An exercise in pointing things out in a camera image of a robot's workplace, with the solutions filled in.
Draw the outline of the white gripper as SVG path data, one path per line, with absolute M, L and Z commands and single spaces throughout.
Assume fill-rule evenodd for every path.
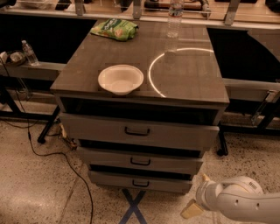
M 216 183 L 214 181 L 203 181 L 196 191 L 196 200 L 191 199 L 180 215 L 184 219 L 191 219 L 192 217 L 201 215 L 204 210 L 215 210 L 217 199 L 215 191 Z

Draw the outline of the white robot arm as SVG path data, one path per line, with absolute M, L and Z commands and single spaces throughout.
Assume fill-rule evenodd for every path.
M 252 178 L 240 176 L 212 181 L 206 174 L 181 216 L 190 219 L 204 211 L 220 212 L 233 221 L 280 224 L 280 193 L 263 192 Z

